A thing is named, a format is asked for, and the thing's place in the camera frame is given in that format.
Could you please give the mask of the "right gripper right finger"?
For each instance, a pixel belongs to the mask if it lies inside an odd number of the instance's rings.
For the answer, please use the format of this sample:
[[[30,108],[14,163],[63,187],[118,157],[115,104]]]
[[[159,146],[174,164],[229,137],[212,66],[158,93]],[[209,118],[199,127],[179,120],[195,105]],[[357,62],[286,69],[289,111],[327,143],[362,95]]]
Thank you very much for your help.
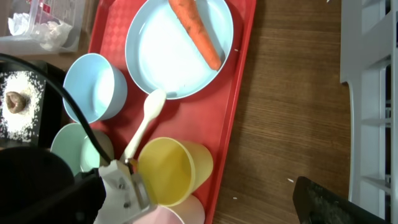
[[[295,211],[301,224],[386,224],[386,221],[300,176],[293,192]]]

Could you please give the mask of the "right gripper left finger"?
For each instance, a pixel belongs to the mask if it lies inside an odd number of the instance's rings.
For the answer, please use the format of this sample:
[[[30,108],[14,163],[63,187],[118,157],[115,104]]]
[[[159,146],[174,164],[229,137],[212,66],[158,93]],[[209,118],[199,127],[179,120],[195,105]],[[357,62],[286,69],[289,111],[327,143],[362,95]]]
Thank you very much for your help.
[[[100,177],[55,189],[49,185],[1,187],[1,223],[93,223],[106,198]]]

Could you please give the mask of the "mint green bowl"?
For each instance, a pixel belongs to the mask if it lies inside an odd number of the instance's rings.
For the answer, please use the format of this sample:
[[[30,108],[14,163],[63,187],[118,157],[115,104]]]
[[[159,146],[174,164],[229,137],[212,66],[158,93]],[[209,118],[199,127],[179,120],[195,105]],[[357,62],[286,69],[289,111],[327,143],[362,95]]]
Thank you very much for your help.
[[[51,152],[69,165],[73,175],[108,165],[78,123],[67,124],[57,133]]]

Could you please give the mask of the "white rice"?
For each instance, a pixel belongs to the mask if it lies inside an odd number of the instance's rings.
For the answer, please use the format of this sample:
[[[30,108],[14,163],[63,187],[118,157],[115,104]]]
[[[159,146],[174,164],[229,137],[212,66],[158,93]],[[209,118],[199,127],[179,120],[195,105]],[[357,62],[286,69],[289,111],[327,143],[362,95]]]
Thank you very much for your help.
[[[45,82],[33,72],[1,73],[1,137],[32,142],[38,136]]]

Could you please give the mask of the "yellow plastic cup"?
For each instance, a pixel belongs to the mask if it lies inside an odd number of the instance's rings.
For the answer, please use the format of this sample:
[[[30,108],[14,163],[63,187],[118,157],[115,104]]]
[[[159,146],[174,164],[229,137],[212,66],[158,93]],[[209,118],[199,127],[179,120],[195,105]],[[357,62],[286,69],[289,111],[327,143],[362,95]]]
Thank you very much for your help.
[[[149,141],[139,154],[137,171],[155,203],[182,203],[210,177],[213,157],[203,145],[167,137]]]

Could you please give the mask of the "pink plastic cup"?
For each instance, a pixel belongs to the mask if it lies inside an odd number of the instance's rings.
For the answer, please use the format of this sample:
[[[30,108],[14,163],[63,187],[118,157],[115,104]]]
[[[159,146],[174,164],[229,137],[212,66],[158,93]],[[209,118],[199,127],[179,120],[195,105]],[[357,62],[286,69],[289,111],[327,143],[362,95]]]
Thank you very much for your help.
[[[134,224],[204,224],[205,211],[195,196],[190,195],[182,203],[173,207],[157,206]]]

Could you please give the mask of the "light blue bowl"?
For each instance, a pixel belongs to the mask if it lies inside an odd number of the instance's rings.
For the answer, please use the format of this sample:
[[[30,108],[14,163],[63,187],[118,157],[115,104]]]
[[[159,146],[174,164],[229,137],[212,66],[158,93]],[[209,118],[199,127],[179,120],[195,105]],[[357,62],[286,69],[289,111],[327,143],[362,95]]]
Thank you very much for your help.
[[[116,116],[127,98],[123,73],[95,53],[85,54],[72,64],[63,87],[90,124]]]

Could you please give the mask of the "brown mushroom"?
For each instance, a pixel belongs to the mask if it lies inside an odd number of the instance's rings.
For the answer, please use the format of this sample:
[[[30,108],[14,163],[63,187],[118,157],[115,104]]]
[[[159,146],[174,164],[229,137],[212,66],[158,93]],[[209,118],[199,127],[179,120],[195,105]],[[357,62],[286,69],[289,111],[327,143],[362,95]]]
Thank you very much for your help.
[[[7,92],[5,99],[7,108],[12,114],[21,112],[26,106],[26,99],[18,92]]]

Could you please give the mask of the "white tissue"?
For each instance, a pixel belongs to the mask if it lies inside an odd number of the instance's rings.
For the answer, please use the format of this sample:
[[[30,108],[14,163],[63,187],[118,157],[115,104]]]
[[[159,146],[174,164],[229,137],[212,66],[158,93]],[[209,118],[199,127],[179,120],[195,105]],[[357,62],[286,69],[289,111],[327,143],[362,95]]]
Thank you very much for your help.
[[[11,35],[22,35],[28,31],[29,17],[27,13],[14,13],[13,18],[9,17],[7,24]],[[34,25],[31,35],[44,50],[54,51],[65,44],[72,28],[62,21],[48,21]]]

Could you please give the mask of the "orange carrot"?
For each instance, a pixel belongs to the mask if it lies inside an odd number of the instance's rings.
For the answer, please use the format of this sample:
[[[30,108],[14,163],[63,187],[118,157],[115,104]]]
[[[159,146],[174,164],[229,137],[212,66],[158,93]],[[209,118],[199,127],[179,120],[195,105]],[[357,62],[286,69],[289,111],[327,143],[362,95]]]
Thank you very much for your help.
[[[198,12],[194,0],[169,0],[169,5],[212,70],[221,68],[221,59]]]

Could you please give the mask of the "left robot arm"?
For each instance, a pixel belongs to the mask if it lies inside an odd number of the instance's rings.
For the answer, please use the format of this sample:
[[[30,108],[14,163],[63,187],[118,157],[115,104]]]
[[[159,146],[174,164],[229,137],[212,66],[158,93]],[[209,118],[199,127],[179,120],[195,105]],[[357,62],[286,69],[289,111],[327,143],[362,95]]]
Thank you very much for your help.
[[[1,150],[1,223],[93,223],[106,190],[96,169],[73,175],[45,149]]]

